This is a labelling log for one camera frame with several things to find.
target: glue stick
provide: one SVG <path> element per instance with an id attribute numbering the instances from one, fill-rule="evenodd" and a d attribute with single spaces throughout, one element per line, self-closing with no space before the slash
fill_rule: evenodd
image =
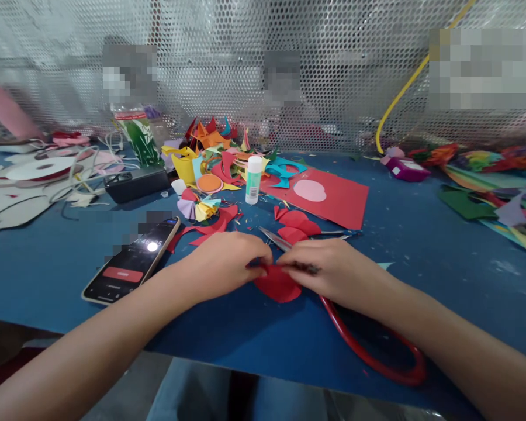
<path id="1" fill-rule="evenodd" d="M 259 199 L 259 186 L 261 185 L 261 170 L 263 158 L 251 156 L 247 161 L 247 183 L 245 185 L 245 202 L 255 205 Z"/>

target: smartphone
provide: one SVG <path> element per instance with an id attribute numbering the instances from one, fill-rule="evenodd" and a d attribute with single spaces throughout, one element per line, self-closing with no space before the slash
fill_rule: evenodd
<path id="1" fill-rule="evenodd" d="M 150 278 L 179 229 L 178 217 L 157 223 L 109 260 L 82 292 L 82 299 L 109 305 Z"/>

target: purple paper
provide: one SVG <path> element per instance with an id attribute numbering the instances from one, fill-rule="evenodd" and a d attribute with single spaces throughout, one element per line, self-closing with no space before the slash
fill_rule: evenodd
<path id="1" fill-rule="evenodd" d="M 520 193 L 515 198 L 510 199 L 509 203 L 495 210 L 501 224 L 514 227 L 526 223 L 526 217 L 521 207 L 522 196 L 524 193 Z"/>
<path id="2" fill-rule="evenodd" d="M 177 208 L 187 219 L 195 219 L 195 202 L 188 200 L 178 200 Z"/>

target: red scissors handle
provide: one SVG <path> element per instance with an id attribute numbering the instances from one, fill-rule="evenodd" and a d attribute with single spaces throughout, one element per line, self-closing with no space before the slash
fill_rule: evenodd
<path id="1" fill-rule="evenodd" d="M 376 370 L 378 373 L 382 374 L 384 377 L 387 377 L 390 380 L 393 380 L 396 383 L 407 385 L 407 386 L 419 386 L 427 378 L 427 367 L 425 364 L 425 357 L 423 353 L 411 342 L 401 336 L 398 332 L 394 332 L 390 328 L 388 331 L 391 332 L 397 339 L 399 339 L 413 354 L 415 358 L 415 366 L 407 371 L 395 370 L 393 368 L 387 367 L 382 364 L 380 361 L 374 359 L 360 344 L 355 340 L 355 338 L 350 334 L 345 323 L 339 317 L 337 310 L 333 303 L 325 297 L 320 296 L 321 302 L 326 307 L 327 313 L 331 317 L 333 324 L 337 328 L 341 337 L 347 342 L 350 348 L 358 355 L 369 367 Z"/>

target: metal mesh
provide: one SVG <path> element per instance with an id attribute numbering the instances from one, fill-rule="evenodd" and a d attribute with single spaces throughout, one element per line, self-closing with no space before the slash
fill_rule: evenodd
<path id="1" fill-rule="evenodd" d="M 0 84 L 45 128 L 113 128 L 105 43 L 158 46 L 158 106 L 180 132 L 212 115 L 284 150 L 372 149 L 378 120 L 466 0 L 0 0 Z M 526 28 L 526 0 L 479 0 L 459 27 Z M 299 51 L 296 105 L 265 102 L 264 53 Z M 384 126 L 395 139 L 526 142 L 526 110 L 426 110 L 427 70 Z"/>

